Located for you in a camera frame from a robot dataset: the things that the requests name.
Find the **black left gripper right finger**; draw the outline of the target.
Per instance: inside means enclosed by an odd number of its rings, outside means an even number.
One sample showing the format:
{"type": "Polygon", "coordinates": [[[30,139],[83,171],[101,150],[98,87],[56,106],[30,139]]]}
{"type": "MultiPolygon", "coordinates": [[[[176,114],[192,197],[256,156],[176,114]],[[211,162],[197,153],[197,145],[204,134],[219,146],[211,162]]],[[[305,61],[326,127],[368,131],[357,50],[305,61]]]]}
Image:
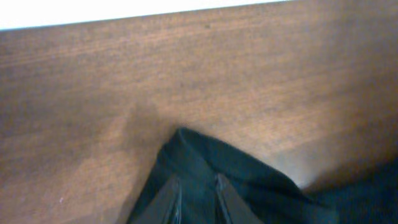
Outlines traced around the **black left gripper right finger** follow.
{"type": "Polygon", "coordinates": [[[229,180],[216,175],[216,221],[222,224],[262,224],[229,180]]]}

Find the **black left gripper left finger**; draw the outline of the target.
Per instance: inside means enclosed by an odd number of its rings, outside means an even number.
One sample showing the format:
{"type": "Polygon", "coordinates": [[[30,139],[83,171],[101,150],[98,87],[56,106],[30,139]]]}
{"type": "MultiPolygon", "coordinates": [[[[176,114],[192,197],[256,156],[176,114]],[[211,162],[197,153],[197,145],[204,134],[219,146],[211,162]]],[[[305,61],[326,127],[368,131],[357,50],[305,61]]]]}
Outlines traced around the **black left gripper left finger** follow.
{"type": "Polygon", "coordinates": [[[181,224],[181,221],[182,187],[180,180],[172,177],[132,224],[181,224]]]}

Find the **black polo shirt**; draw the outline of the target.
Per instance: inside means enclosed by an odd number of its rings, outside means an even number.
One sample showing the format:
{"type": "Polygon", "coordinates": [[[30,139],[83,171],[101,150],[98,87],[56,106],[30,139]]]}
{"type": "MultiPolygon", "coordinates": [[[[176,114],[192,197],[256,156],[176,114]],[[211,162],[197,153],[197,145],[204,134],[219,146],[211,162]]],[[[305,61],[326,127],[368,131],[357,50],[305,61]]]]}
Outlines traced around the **black polo shirt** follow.
{"type": "Polygon", "coordinates": [[[187,128],[176,130],[162,146],[128,222],[177,177],[182,187],[181,223],[218,223],[217,174],[229,180],[262,223],[397,222],[397,162],[352,184],[307,195],[275,168],[187,128]]]}

